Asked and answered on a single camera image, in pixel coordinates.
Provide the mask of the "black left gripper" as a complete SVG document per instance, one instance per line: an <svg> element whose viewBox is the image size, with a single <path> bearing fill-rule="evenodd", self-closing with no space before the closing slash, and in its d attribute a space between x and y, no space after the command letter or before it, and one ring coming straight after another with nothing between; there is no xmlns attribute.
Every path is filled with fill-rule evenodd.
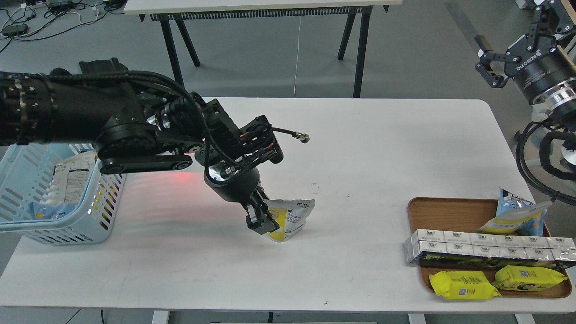
<svg viewBox="0 0 576 324"><path fill-rule="evenodd" d="M225 201L240 203L246 207L247 227L258 234L267 234L280 229L273 219L267 201L269 197L263 187L258 187L261 177L257 168L239 172L232 178L219 180L212 171L204 174L204 182Z"/></svg>

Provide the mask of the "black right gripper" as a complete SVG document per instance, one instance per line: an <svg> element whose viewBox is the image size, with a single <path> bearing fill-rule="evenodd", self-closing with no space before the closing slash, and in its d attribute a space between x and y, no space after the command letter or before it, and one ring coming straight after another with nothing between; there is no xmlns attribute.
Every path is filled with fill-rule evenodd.
<svg viewBox="0 0 576 324"><path fill-rule="evenodd" d="M476 71L491 88L506 86L510 77L530 105L542 103L541 98L549 89L561 83L575 83L575 64L557 40L575 33L576 13L569 0L535 0L532 19L532 39L537 40L533 51L527 50L526 36L508 47L505 54L496 53L488 40L475 35L479 46ZM504 74L492 68L492 62L506 62Z"/></svg>

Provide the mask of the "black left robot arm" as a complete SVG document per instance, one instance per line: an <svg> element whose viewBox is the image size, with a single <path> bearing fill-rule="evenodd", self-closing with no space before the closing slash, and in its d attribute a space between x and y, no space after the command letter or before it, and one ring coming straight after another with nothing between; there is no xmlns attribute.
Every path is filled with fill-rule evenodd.
<svg viewBox="0 0 576 324"><path fill-rule="evenodd" d="M130 71L117 58L82 62L80 74L1 73L1 145L90 143L107 175L175 171L197 161L204 182L240 204L258 234L280 228L257 170L283 160L276 132L310 139L273 127L264 115L239 127L218 100L156 72Z"/></svg>

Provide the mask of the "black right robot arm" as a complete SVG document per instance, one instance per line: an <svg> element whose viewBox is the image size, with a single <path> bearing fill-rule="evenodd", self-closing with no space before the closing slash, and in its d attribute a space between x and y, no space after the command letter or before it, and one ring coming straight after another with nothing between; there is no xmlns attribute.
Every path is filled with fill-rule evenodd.
<svg viewBox="0 0 576 324"><path fill-rule="evenodd" d="M535 131L546 130L539 144L543 170L575 183L575 63L559 44L575 33L575 11L567 0L536 0L527 32L504 53L496 53L487 39L475 36L479 62L475 69L492 88L512 80L530 105L545 104L543 121L529 123L516 135L516 164L531 187L552 200L575 205L575 197L552 189L529 170L524 149Z"/></svg>

